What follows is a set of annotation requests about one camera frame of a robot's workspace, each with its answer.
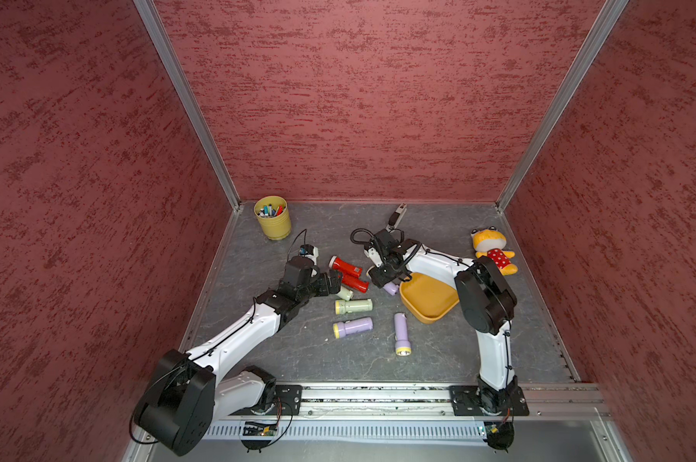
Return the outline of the green flashlight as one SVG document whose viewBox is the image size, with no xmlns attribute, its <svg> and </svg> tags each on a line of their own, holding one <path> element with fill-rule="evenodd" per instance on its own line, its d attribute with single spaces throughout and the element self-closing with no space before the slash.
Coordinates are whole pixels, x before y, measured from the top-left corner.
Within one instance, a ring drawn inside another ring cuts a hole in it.
<svg viewBox="0 0 696 462">
<path fill-rule="evenodd" d="M 338 316 L 371 312 L 374 308 L 372 300 L 336 300 L 335 313 Z"/>
<path fill-rule="evenodd" d="M 336 294 L 336 296 L 340 300 L 351 301 L 354 298 L 355 294 L 351 289 L 349 289 L 345 286 L 342 286 L 341 289 L 339 290 L 339 292 Z"/>
</svg>

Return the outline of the yellow storage box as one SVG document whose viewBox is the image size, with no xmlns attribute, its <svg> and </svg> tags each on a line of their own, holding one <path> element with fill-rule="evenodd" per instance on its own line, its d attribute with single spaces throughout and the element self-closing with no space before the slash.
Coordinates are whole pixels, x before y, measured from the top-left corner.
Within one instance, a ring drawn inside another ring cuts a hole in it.
<svg viewBox="0 0 696 462">
<path fill-rule="evenodd" d="M 439 321 L 459 304 L 455 289 L 418 273 L 411 281 L 401 283 L 400 296 L 405 308 L 424 325 Z"/>
</svg>

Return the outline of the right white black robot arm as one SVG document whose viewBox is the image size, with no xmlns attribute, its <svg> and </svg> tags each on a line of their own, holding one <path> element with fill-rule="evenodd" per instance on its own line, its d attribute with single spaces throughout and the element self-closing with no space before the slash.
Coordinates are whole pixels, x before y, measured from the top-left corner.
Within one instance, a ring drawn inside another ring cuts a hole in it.
<svg viewBox="0 0 696 462">
<path fill-rule="evenodd" d="M 356 229 L 351 241 L 363 247 L 373 266 L 368 276 L 378 287 L 426 275 L 454 289 L 465 321 L 476 330 L 481 356 L 478 396 L 487 415 L 511 410 L 518 382 L 511 362 L 511 322 L 517 297 L 488 257 L 461 258 L 421 242 L 381 230 Z"/>
</svg>

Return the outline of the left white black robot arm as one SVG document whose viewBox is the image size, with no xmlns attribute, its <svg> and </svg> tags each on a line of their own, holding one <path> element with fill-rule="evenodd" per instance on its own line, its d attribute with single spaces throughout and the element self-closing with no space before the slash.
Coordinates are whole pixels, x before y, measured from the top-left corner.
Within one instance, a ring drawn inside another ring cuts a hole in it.
<svg viewBox="0 0 696 462">
<path fill-rule="evenodd" d="M 259 367 L 236 377 L 230 370 L 265 340 L 276 335 L 313 298 L 342 288 L 337 269 L 321 271 L 313 257 L 286 262 L 278 287 L 255 296 L 246 313 L 207 342 L 188 350 L 169 350 L 155 366 L 138 400 L 130 427 L 139 427 L 176 455 L 191 452 L 211 424 L 243 409 L 267 412 L 276 404 L 276 379 Z"/>
</svg>

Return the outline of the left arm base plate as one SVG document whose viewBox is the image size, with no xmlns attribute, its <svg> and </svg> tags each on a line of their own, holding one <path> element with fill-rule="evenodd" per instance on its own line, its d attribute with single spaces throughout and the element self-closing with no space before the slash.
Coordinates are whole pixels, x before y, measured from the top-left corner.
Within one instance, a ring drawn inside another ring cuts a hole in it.
<svg viewBox="0 0 696 462">
<path fill-rule="evenodd" d="M 302 385 L 276 385 L 265 402 L 246 409 L 245 413 L 253 416 L 297 416 L 300 413 L 303 392 Z"/>
</svg>

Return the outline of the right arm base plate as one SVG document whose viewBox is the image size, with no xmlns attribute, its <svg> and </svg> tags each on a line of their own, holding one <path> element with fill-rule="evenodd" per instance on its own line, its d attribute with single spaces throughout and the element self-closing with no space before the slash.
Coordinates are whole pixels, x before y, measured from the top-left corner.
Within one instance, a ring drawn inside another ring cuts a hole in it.
<svg viewBox="0 0 696 462">
<path fill-rule="evenodd" d="M 502 391 L 487 386 L 450 386 L 456 417 L 528 417 L 530 409 L 520 386 L 513 382 Z"/>
</svg>

